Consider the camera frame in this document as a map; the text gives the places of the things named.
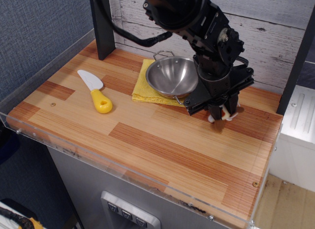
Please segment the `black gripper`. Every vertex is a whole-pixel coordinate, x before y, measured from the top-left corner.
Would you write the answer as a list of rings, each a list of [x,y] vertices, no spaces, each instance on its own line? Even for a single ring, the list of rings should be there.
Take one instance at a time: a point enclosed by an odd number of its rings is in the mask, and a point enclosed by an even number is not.
[[[225,66],[221,61],[193,56],[198,84],[184,101],[189,115],[206,110],[215,121],[222,120],[222,105],[230,115],[236,113],[239,92],[254,83],[248,60],[240,56],[236,60],[242,64]]]

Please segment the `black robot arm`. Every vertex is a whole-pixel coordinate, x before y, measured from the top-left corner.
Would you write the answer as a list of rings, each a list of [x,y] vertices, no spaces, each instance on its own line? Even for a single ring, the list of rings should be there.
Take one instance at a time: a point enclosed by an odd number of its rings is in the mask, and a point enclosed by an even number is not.
[[[188,113],[207,110],[216,121],[235,114],[239,92],[253,83],[253,69],[241,57],[244,43],[220,8],[210,0],[145,0],[143,7],[149,19],[164,29],[163,34],[139,39],[115,25],[112,29],[144,47],[172,34],[181,36],[195,52],[199,79],[184,102]]]

